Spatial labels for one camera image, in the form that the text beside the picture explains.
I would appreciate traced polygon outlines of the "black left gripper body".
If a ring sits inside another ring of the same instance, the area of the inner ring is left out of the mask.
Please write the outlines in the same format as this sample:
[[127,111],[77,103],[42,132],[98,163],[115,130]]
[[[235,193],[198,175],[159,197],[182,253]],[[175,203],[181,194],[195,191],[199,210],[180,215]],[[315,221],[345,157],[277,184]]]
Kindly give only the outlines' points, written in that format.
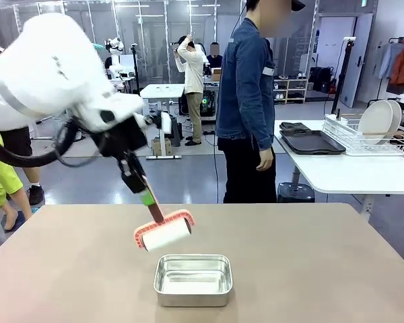
[[132,116],[111,129],[94,133],[94,143],[103,157],[120,157],[147,145],[147,139],[137,119]]

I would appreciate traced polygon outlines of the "person's right hand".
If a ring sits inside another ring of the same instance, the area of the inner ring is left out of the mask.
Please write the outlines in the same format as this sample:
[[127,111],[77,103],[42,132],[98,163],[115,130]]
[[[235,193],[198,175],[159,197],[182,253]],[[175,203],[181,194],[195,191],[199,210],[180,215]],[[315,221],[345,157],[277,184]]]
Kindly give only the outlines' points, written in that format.
[[259,152],[260,164],[257,166],[257,171],[264,172],[268,170],[273,163],[273,152],[271,149],[262,150]]

